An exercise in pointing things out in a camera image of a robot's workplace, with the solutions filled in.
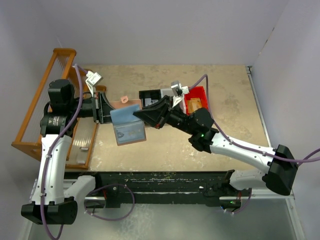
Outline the pink leather card holder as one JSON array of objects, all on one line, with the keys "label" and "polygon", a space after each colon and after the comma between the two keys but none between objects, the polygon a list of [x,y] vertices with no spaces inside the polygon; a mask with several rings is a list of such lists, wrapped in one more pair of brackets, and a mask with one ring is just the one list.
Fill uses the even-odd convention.
[{"label": "pink leather card holder", "polygon": [[142,109],[140,99],[130,100],[127,95],[120,101],[110,103],[114,108],[110,111],[111,122],[118,146],[144,142],[147,140],[145,124],[133,113]]}]

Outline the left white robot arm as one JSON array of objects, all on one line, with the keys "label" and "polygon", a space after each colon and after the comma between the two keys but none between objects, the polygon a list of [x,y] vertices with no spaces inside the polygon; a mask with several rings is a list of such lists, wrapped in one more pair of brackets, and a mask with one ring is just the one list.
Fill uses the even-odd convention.
[{"label": "left white robot arm", "polygon": [[95,184],[92,176],[80,176],[72,186],[64,189],[66,160],[78,119],[93,118],[95,123],[104,122],[99,116],[101,106],[93,97],[83,99],[74,95],[75,88],[67,79],[49,83],[49,102],[40,121],[38,180],[30,203],[21,207],[21,215],[38,225],[73,224],[81,194]]}]

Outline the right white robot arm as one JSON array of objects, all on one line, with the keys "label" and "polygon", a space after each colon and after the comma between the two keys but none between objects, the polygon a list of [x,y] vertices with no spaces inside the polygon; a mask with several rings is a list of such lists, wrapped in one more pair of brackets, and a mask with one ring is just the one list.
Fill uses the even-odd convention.
[{"label": "right white robot arm", "polygon": [[134,111],[133,115],[155,129],[167,124],[189,134],[188,141],[199,152],[227,156],[253,166],[254,170],[231,173],[228,183],[236,190],[267,188],[282,196],[291,194],[298,164],[287,146],[263,147],[227,136],[213,128],[215,121],[206,108],[187,115],[173,106],[169,96]]}]

